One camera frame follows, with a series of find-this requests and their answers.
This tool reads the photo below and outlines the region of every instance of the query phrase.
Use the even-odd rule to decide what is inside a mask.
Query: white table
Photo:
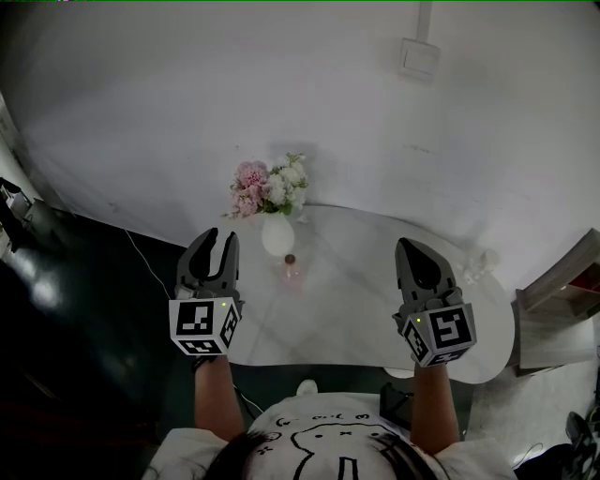
[[[235,231],[240,240],[237,288],[246,301],[230,361],[250,366],[362,365],[387,368],[394,376],[412,375],[410,349],[391,318],[402,303],[394,251],[398,239],[406,236],[450,262],[465,301],[472,303],[477,344],[448,365],[450,378],[483,383],[501,372],[515,325],[496,278],[488,275],[475,286],[467,285],[458,270],[465,258],[461,250],[401,220],[328,206],[309,206],[304,214],[307,224],[292,222],[292,253],[304,274],[297,286],[283,281],[281,259],[263,249],[261,218],[218,221],[213,272],[225,238]]]

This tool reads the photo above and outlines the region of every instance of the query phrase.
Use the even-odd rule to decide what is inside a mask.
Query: wall switch
[[[403,38],[400,74],[425,82],[432,82],[438,70],[441,54],[438,47]]]

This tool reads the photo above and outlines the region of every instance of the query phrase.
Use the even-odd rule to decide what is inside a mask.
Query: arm
[[[227,356],[220,355],[214,362],[204,362],[194,376],[196,428],[210,430],[230,442],[245,429]]]
[[[457,413],[446,365],[415,365],[411,441],[435,455],[458,440]]]

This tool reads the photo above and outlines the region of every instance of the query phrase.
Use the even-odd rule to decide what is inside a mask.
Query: person's left arm
[[[244,419],[227,356],[220,355],[213,362],[204,362],[196,369],[194,377],[196,428],[212,431],[226,442],[244,433]]]

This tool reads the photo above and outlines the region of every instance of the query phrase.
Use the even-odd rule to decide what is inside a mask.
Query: white t-shirt
[[[398,426],[379,416],[379,396],[330,393],[290,397],[256,419],[250,431],[267,434],[248,460],[247,478],[395,479],[374,439],[404,438]],[[143,480],[203,478],[227,442],[207,430],[172,430]],[[460,442],[430,457],[412,445],[440,479],[515,479],[492,440]]]

